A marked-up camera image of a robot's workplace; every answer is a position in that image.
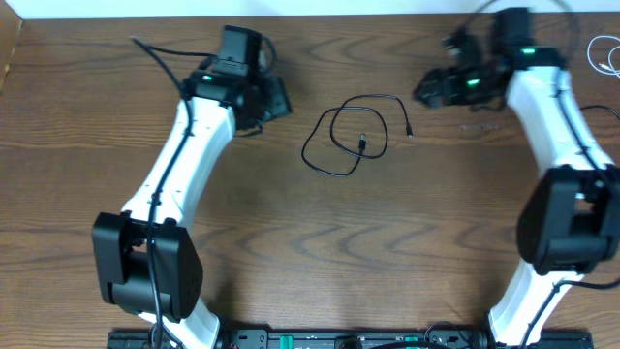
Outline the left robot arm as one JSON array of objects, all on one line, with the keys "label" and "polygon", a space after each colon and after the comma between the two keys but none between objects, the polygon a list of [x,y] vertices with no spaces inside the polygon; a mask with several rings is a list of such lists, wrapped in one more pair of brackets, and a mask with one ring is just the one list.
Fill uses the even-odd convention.
[{"label": "left robot arm", "polygon": [[267,36],[227,25],[218,53],[186,79],[170,135],[135,195],[92,228],[102,298],[149,322],[111,332],[110,348],[217,348],[220,319],[202,301],[202,262],[191,240],[195,213],[217,159],[235,138],[260,134],[291,113]]}]

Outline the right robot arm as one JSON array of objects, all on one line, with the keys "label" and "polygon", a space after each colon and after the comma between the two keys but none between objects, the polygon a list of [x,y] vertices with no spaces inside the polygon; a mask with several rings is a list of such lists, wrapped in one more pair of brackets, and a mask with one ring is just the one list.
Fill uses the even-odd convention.
[{"label": "right robot arm", "polygon": [[618,250],[619,170],[575,100],[571,55],[537,44],[528,9],[495,14],[489,53],[467,24],[445,38],[444,48],[454,65],[429,71],[414,98],[433,109],[471,110],[500,99],[517,116],[540,176],[516,224],[517,269],[472,346],[538,347],[560,300],[572,288],[587,288],[586,275]]}]

